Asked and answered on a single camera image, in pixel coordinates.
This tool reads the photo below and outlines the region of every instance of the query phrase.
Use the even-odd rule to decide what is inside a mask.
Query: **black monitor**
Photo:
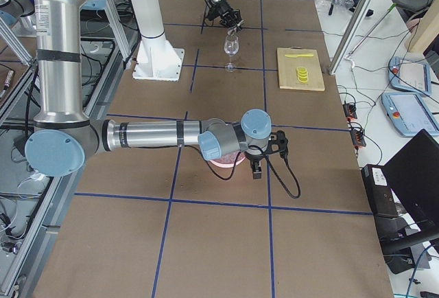
[[[383,245],[383,252],[393,253],[428,240],[436,244],[439,252],[439,144],[426,130],[421,130],[382,171],[421,230]]]

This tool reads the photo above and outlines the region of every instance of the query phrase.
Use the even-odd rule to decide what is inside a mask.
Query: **light blue cap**
[[[14,18],[14,16],[4,11],[0,11],[0,18],[2,18],[3,21],[5,21],[5,23],[9,26],[16,23],[16,18]]]
[[[221,146],[217,137],[210,131],[206,131],[198,136],[198,144],[201,153],[206,161],[221,157]]]
[[[88,0],[81,10],[103,10],[107,6],[107,0]]]
[[[85,162],[84,149],[72,136],[59,130],[40,130],[25,145],[29,164],[47,176],[66,176]]]
[[[265,111],[252,109],[242,117],[241,127],[253,139],[265,139],[272,132],[272,120]]]

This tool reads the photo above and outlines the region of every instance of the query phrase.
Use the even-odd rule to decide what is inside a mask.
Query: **white desk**
[[[342,37],[334,34],[342,35],[349,20],[351,19],[352,12],[349,12],[345,8],[336,7],[333,9],[331,16],[328,15],[330,2],[327,0],[315,0],[318,16],[322,30],[325,33],[325,41],[328,48],[329,56],[332,58],[338,44]],[[359,31],[360,35],[364,35],[373,24],[381,18],[385,11],[392,5],[391,0],[373,0],[371,9],[375,13],[365,18]],[[400,36],[388,38],[385,40],[368,38],[363,45],[354,53],[353,60],[356,66],[360,66],[366,69],[378,69],[381,67],[387,67],[389,59],[392,57],[397,45],[404,38],[409,38],[409,34],[406,35],[407,28],[399,13],[393,10],[384,19],[384,21],[378,26],[378,28],[372,33],[371,36],[385,38],[388,36],[394,36],[402,33]],[[357,37],[352,42],[352,49],[361,37]],[[409,59],[420,60],[423,59],[422,54],[411,54],[407,52],[403,41],[395,52],[395,56],[406,57]],[[357,82],[357,89],[355,88],[355,81],[353,73],[351,71],[351,63],[343,60],[340,67],[336,72],[337,83],[340,85],[340,92],[348,92],[355,96],[357,102],[357,116],[356,122],[362,126],[366,124],[367,114],[370,110],[370,106],[364,101],[372,103],[367,97],[363,96],[359,92],[367,95],[373,100],[377,98],[384,91],[394,91],[388,87],[388,70],[387,68],[368,72],[362,69],[354,69],[355,80]],[[431,72],[432,80],[438,81],[437,77]],[[432,97],[439,100],[439,86],[433,85]],[[352,102],[352,97],[349,95],[340,95],[342,102]],[[436,104],[432,100],[424,99],[432,112],[439,111],[439,104]],[[380,164],[386,163],[393,155],[395,155],[410,139],[402,137],[396,129],[393,127],[390,120],[387,118],[383,106],[381,104],[381,98],[377,100],[377,105],[373,107],[369,114],[368,124],[366,127],[366,135],[373,139],[382,149],[383,157]],[[360,167],[365,166],[367,163],[377,163],[380,159],[380,152],[371,141],[366,140],[367,146],[359,150],[358,164]],[[435,254],[433,249],[429,250],[430,254]],[[420,291],[430,291],[433,293],[439,293],[439,260],[434,258],[431,263],[431,270],[416,272],[415,278],[421,281],[421,284],[413,284],[410,290],[410,295],[419,297]],[[405,271],[404,273],[394,275],[390,271],[389,277],[392,283],[392,288],[396,294],[405,294],[408,286],[408,279],[412,275],[412,270]]]

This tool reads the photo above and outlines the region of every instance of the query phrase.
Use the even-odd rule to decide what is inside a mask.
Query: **sticker label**
[[[50,7],[48,5],[35,5],[36,35],[50,36]]]
[[[373,181],[375,182],[375,185],[378,186],[387,186],[387,181],[384,177],[383,172],[379,168],[372,168],[373,173]]]

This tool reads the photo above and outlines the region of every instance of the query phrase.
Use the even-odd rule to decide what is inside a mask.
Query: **blue and white device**
[[[418,93],[384,93],[384,109],[395,128],[404,137],[414,137],[423,128],[432,136],[439,136],[439,124]]]
[[[392,70],[389,71],[389,81],[394,89],[431,95],[430,65],[428,63],[395,56],[390,61],[390,67]]]

